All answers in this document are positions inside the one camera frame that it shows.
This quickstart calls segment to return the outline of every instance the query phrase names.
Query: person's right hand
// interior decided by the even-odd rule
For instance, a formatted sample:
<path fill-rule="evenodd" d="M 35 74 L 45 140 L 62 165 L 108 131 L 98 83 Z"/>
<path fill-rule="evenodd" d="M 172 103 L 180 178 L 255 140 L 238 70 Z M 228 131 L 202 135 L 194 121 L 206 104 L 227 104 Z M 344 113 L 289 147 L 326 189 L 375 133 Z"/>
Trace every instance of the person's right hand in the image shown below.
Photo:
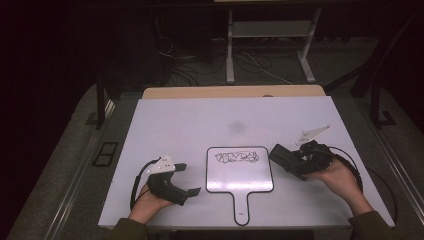
<path fill-rule="evenodd" d="M 305 176 L 323 181 L 333 193 L 346 201 L 354 216 L 373 211 L 356 183 L 355 176 L 339 160 L 333 159 L 331 165 L 324 171 Z"/>

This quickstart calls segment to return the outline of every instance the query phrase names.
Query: dark jacket sleeve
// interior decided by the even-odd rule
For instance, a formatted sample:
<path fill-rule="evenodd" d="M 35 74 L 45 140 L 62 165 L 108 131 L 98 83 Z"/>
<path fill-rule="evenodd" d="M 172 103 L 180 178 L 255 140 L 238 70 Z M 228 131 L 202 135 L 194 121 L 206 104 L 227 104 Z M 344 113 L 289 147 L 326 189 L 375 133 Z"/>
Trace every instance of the dark jacket sleeve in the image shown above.
<path fill-rule="evenodd" d="M 121 218 L 113 228 L 109 240 L 144 240 L 146 234 L 146 225 L 131 219 Z"/>
<path fill-rule="evenodd" d="M 360 240 L 399 240 L 400 237 L 387 225 L 376 211 L 360 214 L 349 219 Z"/>

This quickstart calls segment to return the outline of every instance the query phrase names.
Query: metal frame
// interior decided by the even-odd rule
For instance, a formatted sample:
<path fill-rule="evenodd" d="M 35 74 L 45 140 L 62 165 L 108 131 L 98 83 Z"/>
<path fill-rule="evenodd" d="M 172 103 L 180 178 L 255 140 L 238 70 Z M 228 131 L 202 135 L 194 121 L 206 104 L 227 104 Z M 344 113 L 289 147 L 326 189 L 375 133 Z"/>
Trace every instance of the metal frame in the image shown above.
<path fill-rule="evenodd" d="M 106 108 L 103 111 L 103 114 L 105 116 L 104 125 L 108 124 L 114 109 L 115 104 L 111 100 L 109 100 L 106 104 Z M 65 227 L 66 220 L 69 214 L 71 213 L 72 207 L 82 187 L 85 171 L 87 167 L 92 163 L 94 151 L 99 145 L 100 140 L 104 135 L 105 129 L 106 127 L 104 127 L 102 130 L 96 131 L 88 142 L 87 148 L 84 151 L 84 155 L 82 156 L 81 163 L 78 166 L 74 178 L 69 184 L 65 196 L 60 202 L 59 209 L 57 210 L 53 221 L 50 223 L 49 229 L 47 230 L 46 235 L 43 239 L 60 239 L 62 229 Z"/>
<path fill-rule="evenodd" d="M 400 162 L 399 157 L 396 155 L 387 138 L 383 134 L 383 131 L 368 117 L 367 107 L 364 104 L 358 105 L 360 105 L 360 112 L 365 119 L 368 128 L 372 130 L 378 142 L 380 143 L 381 149 L 386 155 L 385 159 L 387 164 L 393 171 L 393 174 L 395 175 L 399 185 L 411 203 L 411 206 L 417 214 L 420 222 L 424 225 L 424 197 L 421 195 L 414 182 L 409 177 L 408 173 Z"/>
<path fill-rule="evenodd" d="M 314 38 L 320 14 L 321 8 L 317 8 L 310 21 L 233 22 L 233 12 L 230 10 L 228 14 L 226 59 L 227 83 L 234 84 L 235 82 L 232 39 L 243 37 L 305 37 L 305 45 L 302 51 L 298 53 L 298 59 L 306 80 L 309 83 L 314 83 L 315 77 L 306 57 Z"/>

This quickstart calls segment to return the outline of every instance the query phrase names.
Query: black marker scribble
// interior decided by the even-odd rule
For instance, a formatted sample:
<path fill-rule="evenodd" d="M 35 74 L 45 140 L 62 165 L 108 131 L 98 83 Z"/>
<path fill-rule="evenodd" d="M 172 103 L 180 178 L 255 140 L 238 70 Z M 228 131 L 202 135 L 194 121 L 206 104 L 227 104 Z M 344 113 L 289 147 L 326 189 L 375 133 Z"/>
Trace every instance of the black marker scribble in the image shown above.
<path fill-rule="evenodd" d="M 255 163 L 259 161 L 259 157 L 256 154 L 256 152 L 250 152 L 250 151 L 241 151 L 241 152 L 233 152 L 233 153 L 217 153 L 215 154 L 216 160 L 222 163 L 229 163 L 229 162 L 251 162 Z"/>

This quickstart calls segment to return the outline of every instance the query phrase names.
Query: dark background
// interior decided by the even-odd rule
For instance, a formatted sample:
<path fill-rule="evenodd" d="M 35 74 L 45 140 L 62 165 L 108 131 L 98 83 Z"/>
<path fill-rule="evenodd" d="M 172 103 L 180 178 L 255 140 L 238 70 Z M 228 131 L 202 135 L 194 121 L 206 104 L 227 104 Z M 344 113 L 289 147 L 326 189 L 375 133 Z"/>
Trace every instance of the dark background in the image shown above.
<path fill-rule="evenodd" d="M 411 2 L 327 6 L 316 37 L 348 41 L 351 37 L 390 36 L 416 9 L 410 7 Z M 246 9 L 237 16 L 250 19 L 258 16 L 257 11 L 263 11 L 260 15 L 267 20 L 303 18 L 311 9 L 296 14 Z M 158 14 L 165 25 L 152 27 Z M 157 35 L 172 36 L 180 47 L 191 46 L 189 50 L 208 57 L 209 39 L 225 37 L 226 18 L 225 10 L 103 11 L 82 10 L 70 0 L 1 1 L 0 238 L 7 236 L 75 106 L 97 78 L 105 81 L 115 98 L 122 91 L 160 85 L 167 73 L 155 54 Z M 423 23 L 421 11 L 378 79 L 424 132 Z"/>

